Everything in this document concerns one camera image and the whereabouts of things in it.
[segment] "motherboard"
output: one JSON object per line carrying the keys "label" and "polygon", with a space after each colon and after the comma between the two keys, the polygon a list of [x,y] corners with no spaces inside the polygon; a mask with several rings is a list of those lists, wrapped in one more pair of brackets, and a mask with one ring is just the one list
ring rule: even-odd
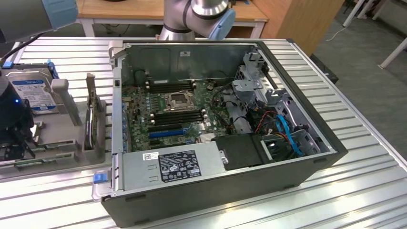
{"label": "motherboard", "polygon": [[127,151],[211,141],[235,132],[215,81],[125,86]]}

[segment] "white table leg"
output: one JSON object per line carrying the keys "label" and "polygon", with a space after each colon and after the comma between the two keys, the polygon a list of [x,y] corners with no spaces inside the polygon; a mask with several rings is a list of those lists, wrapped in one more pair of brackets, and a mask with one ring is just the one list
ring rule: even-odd
{"label": "white table leg", "polygon": [[373,20],[378,19],[379,15],[381,15],[381,13],[382,13],[382,10],[383,10],[383,8],[385,8],[385,5],[387,4],[387,2],[389,2],[389,0],[385,0],[385,3],[383,3],[383,5],[381,6],[381,8],[379,8],[379,10],[378,10],[378,12],[377,12],[377,14],[375,14],[375,16],[373,17]]}
{"label": "white table leg", "polygon": [[94,31],[94,19],[92,18],[82,18],[82,26],[84,30],[86,37],[95,37]]}
{"label": "white table leg", "polygon": [[250,38],[253,39],[261,38],[263,28],[265,28],[265,22],[258,22],[254,27],[253,34],[250,35]]}
{"label": "white table leg", "polygon": [[349,27],[349,26],[350,26],[351,21],[353,21],[353,19],[354,19],[354,16],[355,16],[355,14],[358,13],[358,10],[359,10],[359,8],[361,8],[363,2],[365,2],[365,0],[359,0],[359,1],[358,1],[358,4],[355,5],[355,7],[354,7],[354,9],[353,9],[349,18],[346,19],[345,23],[342,24],[345,27]]}
{"label": "white table leg", "polygon": [[403,42],[401,43],[401,45],[397,47],[397,49],[394,50],[393,54],[390,54],[390,56],[386,58],[386,60],[383,61],[383,63],[379,65],[382,68],[386,68],[387,65],[390,64],[390,62],[397,58],[398,54],[401,54],[401,52],[403,51],[403,49],[407,47],[407,38],[403,40]]}
{"label": "white table leg", "polygon": [[362,9],[362,11],[361,11],[361,13],[358,15],[359,19],[366,19],[367,18],[366,13],[367,13],[371,5],[374,4],[374,1],[375,0],[369,0],[367,4],[365,5],[365,7],[363,7],[363,9]]}

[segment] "green circuit board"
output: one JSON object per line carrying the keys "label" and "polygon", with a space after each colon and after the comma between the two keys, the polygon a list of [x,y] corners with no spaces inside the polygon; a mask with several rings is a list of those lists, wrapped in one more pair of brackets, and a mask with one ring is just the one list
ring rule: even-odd
{"label": "green circuit board", "polygon": [[[197,82],[197,88],[191,93],[191,101],[194,103],[194,110],[206,110],[209,118],[202,122],[181,123],[186,130],[185,135],[169,136],[162,138],[150,139],[149,128],[155,126],[151,123],[151,113],[165,113],[169,106],[166,102],[166,95],[153,94],[143,87],[127,86],[123,87],[123,103],[125,113],[129,120],[130,127],[130,141],[129,144],[131,151],[143,151],[155,148],[163,148],[178,145],[194,144],[202,134],[215,133],[217,136],[227,135],[235,132],[234,127],[229,126],[229,130],[221,125],[214,110],[230,121],[230,114],[227,108],[218,105],[211,107],[213,96],[221,87],[214,88],[213,91],[207,90],[209,81]],[[153,145],[151,140],[159,141],[159,144]]]}

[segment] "ribbed metal surface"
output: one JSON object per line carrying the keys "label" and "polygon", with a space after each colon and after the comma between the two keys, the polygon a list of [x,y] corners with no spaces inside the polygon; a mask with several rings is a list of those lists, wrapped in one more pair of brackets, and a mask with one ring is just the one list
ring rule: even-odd
{"label": "ribbed metal surface", "polygon": [[[350,153],[297,188],[134,228],[405,228],[405,160],[297,46],[286,40],[265,41]],[[42,38],[26,48],[20,62],[52,58],[60,77],[70,80],[76,101],[86,99],[86,74],[95,73],[98,93],[111,99],[107,44],[106,38]],[[110,131],[111,116],[107,122]],[[98,169],[94,166],[3,180],[0,228],[117,228],[91,198]]]}

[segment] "blue hard drive label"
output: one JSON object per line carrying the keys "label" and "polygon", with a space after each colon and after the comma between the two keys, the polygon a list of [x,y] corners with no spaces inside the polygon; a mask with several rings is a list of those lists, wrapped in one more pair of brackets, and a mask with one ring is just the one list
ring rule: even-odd
{"label": "blue hard drive label", "polygon": [[12,81],[14,88],[22,99],[28,99],[34,111],[47,111],[56,108],[44,80]]}
{"label": "blue hard drive label", "polygon": [[162,181],[199,177],[202,175],[195,150],[159,155]]}

